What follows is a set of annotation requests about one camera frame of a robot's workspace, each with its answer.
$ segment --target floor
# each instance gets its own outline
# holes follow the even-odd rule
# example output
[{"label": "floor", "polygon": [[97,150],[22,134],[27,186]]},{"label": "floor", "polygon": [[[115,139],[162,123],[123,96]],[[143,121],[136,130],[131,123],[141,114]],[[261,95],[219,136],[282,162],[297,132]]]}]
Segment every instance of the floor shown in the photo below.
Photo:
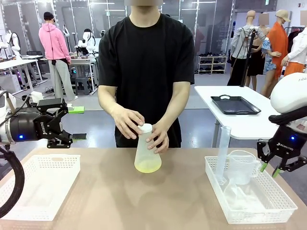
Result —
[{"label": "floor", "polygon": [[[230,66],[227,65],[226,68],[226,74],[195,74],[195,84],[191,86],[191,92],[190,97],[188,100],[188,104],[186,106],[186,109],[207,109],[207,106],[205,103],[203,103],[202,99],[198,96],[197,92],[194,89],[194,86],[198,85],[227,85],[229,80],[229,72],[230,72]],[[264,85],[264,75],[258,76],[258,87],[257,91],[260,92],[262,86]],[[45,92],[47,88],[52,87],[51,80],[47,80],[46,83],[43,83],[35,88],[35,91],[38,92]],[[16,95],[16,97],[21,98],[23,95],[29,94],[29,90],[21,92]],[[53,94],[44,94],[45,97],[52,98]],[[22,104],[22,100],[18,100],[18,106]],[[73,101],[72,104],[74,106],[85,106],[85,110],[87,111],[96,111],[96,110],[102,110],[97,98],[97,92],[93,94],[92,96],[82,96],[79,95],[78,99],[76,101]]]},{"label": "floor", "polygon": [[[213,75],[195,75],[195,85],[226,85],[229,74],[213,74]],[[264,76],[258,76],[259,92],[264,84]],[[35,90],[44,92],[46,87],[51,86],[50,80],[40,85]],[[52,94],[44,94],[45,97],[52,98]],[[64,129],[70,133],[87,133],[87,140],[78,141],[73,144],[73,148],[113,148],[114,141],[114,121],[100,108],[97,99],[97,93],[92,96],[80,96],[78,100],[73,102],[74,106],[85,106],[87,110],[84,114],[67,115],[63,117],[62,123]],[[202,99],[191,87],[191,93],[188,105],[179,117],[182,125],[182,147],[183,148],[210,148],[214,131],[215,118],[209,109],[206,109]],[[232,139],[230,147],[232,148],[256,148],[256,140],[236,140]],[[40,140],[36,142],[18,143],[12,146],[12,150],[16,152],[19,159],[25,157],[35,148],[46,147],[47,141]],[[278,159],[273,159],[271,164],[275,167]],[[0,161],[3,166],[0,167],[0,177],[5,175],[9,170],[9,165],[4,160]],[[307,167],[303,167],[292,173],[283,173],[282,177],[290,184],[293,190],[307,204]]]}]

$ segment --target white table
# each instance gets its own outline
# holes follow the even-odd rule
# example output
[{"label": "white table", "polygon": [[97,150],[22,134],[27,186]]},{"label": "white table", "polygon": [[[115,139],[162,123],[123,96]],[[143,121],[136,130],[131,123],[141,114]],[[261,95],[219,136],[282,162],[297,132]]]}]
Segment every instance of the white table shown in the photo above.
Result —
[{"label": "white table", "polygon": [[[278,115],[279,113],[271,106],[268,98],[249,87],[195,86],[195,90],[216,118],[212,147],[216,147],[220,124],[231,127],[231,137],[234,139],[268,140],[277,131],[278,126],[269,121],[269,116]],[[211,96],[223,94],[241,96],[259,108],[261,112],[257,115],[225,115],[217,108],[211,98]]]},{"label": "white table", "polygon": [[25,56],[21,56],[23,59],[39,59],[39,58],[43,58],[42,55],[25,55]]},{"label": "white table", "polygon": [[[71,65],[73,66],[89,66],[90,73],[91,73],[91,80],[92,80],[92,92],[90,93],[90,95],[93,95],[97,91],[97,88],[95,87],[95,83],[94,83],[92,68],[91,68],[91,66],[94,65],[95,63],[96,63],[95,57],[88,57],[88,59],[82,59],[81,57],[78,57],[78,59],[71,59]],[[95,81],[98,82],[97,73],[95,74]]]},{"label": "white table", "polygon": [[[28,69],[28,66],[27,66],[27,64],[30,64],[32,62],[36,62],[36,64],[37,64],[37,59],[28,59],[28,60],[19,59],[19,60],[4,61],[4,62],[0,63],[0,69],[1,70],[8,69],[9,72],[11,72],[11,74],[12,74],[13,67],[16,67],[20,74],[22,74],[22,69],[24,69],[25,75],[28,79],[28,83],[29,83],[29,86],[30,86],[30,89],[31,89],[31,92],[32,92],[33,91],[33,85],[32,85],[32,82],[31,82],[29,69]],[[43,80],[42,80],[42,75],[41,75],[40,71],[39,71],[39,77],[41,79],[41,82],[38,83],[38,84],[41,84],[41,83],[43,83],[42,82]],[[21,82],[25,86],[25,81],[22,77],[21,77]]]}]

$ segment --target white tray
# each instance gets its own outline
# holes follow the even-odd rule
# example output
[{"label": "white tray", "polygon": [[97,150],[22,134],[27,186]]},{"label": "white tray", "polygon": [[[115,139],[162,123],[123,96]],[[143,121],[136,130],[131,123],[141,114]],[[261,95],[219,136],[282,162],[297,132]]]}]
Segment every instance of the white tray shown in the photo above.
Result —
[{"label": "white tray", "polygon": [[265,209],[261,211],[232,210],[214,175],[217,157],[205,157],[205,161],[207,176],[229,224],[286,223],[297,210],[295,203],[266,171],[260,172],[258,177],[252,178],[250,182],[250,186],[256,191]]},{"label": "white tray", "polygon": [[[52,221],[80,171],[80,155],[34,155],[24,165],[23,193],[2,219]],[[15,176],[0,188],[0,207],[12,194]]]}]

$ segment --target black t-shirt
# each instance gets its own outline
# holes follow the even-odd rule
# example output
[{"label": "black t-shirt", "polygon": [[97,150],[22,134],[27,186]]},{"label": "black t-shirt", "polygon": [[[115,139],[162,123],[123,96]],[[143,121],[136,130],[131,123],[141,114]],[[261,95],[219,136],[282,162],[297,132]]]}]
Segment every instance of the black t-shirt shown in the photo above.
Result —
[{"label": "black t-shirt", "polygon": [[[194,83],[194,41],[181,22],[161,14],[146,28],[129,17],[113,26],[99,44],[99,85],[117,87],[117,103],[156,124],[172,98],[173,83]],[[169,147],[181,146],[178,119],[168,131]],[[115,129],[119,147],[136,147]]]}]

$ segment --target shoe rack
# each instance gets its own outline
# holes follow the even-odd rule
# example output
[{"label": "shoe rack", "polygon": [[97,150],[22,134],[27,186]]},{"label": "shoe rack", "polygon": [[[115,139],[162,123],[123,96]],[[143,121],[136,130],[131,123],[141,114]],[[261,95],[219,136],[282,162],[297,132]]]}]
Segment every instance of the shoe rack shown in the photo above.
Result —
[{"label": "shoe rack", "polygon": [[225,73],[227,63],[226,55],[199,55],[198,56],[198,73],[199,74],[213,74]]}]

